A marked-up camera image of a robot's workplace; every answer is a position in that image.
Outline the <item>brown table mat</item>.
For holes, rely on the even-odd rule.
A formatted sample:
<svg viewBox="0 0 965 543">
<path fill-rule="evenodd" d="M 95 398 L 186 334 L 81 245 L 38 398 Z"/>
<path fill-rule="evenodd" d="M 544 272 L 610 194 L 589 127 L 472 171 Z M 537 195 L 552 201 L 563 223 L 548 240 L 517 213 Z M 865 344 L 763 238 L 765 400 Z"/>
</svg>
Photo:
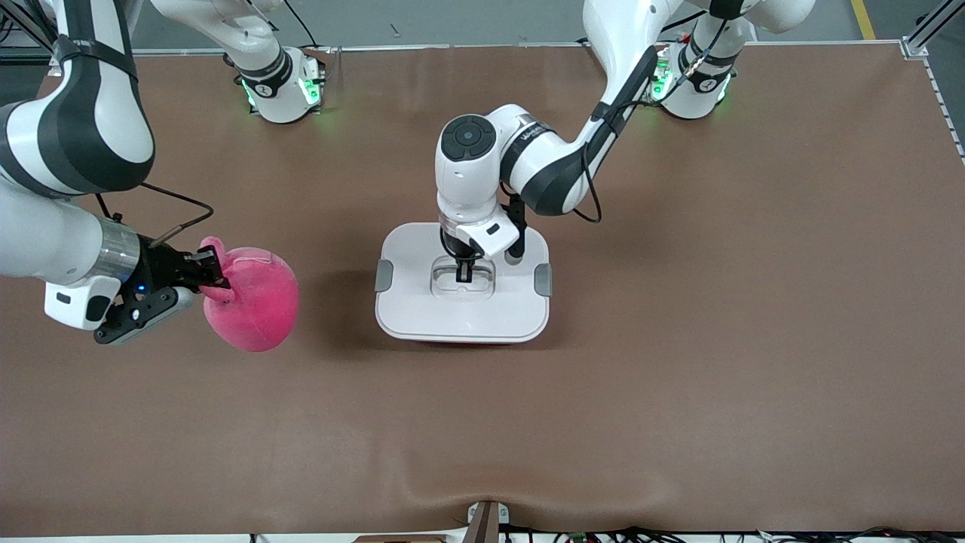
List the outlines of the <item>brown table mat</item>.
<svg viewBox="0 0 965 543">
<path fill-rule="evenodd" d="M 249 115 L 218 57 L 141 58 L 151 180 L 284 258 L 299 322 L 241 353 L 193 307 L 130 344 L 0 278 L 0 536 L 430 532 L 480 499 L 543 530 L 965 532 L 965 164 L 894 44 L 751 45 L 706 119 L 638 110 L 604 217 L 529 216 L 550 320 L 516 346 L 375 319 L 386 234 L 437 217 L 447 121 L 563 137 L 582 48 L 348 52 L 323 114 Z"/>
</svg>

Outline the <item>pink plush toy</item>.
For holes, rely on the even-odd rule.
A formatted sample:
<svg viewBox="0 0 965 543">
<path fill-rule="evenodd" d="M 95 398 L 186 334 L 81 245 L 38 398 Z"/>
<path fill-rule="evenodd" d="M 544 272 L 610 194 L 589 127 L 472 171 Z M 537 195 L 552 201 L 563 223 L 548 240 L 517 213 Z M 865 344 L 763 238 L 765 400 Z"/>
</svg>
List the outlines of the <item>pink plush toy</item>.
<svg viewBox="0 0 965 543">
<path fill-rule="evenodd" d="M 221 238 L 203 238 L 212 247 L 230 287 L 202 287 L 204 316 L 224 341 L 246 353 L 263 353 L 288 337 L 299 316 L 299 282 L 279 255 L 258 247 L 226 250 Z"/>
</svg>

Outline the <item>white box lid grey latches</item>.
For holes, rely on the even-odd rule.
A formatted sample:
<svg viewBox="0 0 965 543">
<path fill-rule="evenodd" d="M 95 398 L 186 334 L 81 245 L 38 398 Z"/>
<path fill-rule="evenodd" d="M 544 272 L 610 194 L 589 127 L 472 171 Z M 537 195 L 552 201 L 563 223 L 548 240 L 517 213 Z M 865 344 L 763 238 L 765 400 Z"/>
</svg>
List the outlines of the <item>white box lid grey latches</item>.
<svg viewBox="0 0 965 543">
<path fill-rule="evenodd" d="M 468 283 L 446 254 L 436 222 L 394 229 L 382 245 L 375 281 L 377 323 L 396 338 L 424 342 L 527 342 L 544 330 L 553 292 L 550 252 L 537 230 L 525 232 L 516 264 L 507 254 L 479 259 Z"/>
</svg>

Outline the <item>metal table clamp bracket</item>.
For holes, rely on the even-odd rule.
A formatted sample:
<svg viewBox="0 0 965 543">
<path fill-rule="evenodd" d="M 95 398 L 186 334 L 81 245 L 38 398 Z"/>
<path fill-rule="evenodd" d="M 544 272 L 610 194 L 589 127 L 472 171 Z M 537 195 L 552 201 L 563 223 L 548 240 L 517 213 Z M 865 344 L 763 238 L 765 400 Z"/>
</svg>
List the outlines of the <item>metal table clamp bracket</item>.
<svg viewBox="0 0 965 543">
<path fill-rule="evenodd" d="M 504 543 L 502 526 L 510 522 L 509 508 L 504 503 L 480 501 L 469 506 L 469 525 L 461 543 Z"/>
</svg>

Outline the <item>aluminium frame profile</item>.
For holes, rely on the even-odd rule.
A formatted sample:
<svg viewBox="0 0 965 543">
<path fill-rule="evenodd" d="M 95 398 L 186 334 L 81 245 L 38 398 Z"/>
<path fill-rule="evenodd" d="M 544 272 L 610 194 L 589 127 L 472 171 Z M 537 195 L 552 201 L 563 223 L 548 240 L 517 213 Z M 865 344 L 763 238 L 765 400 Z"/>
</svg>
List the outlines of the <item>aluminium frame profile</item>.
<svg viewBox="0 0 965 543">
<path fill-rule="evenodd" d="M 938 0 L 902 37 L 902 51 L 935 75 L 965 80 L 965 0 Z"/>
</svg>

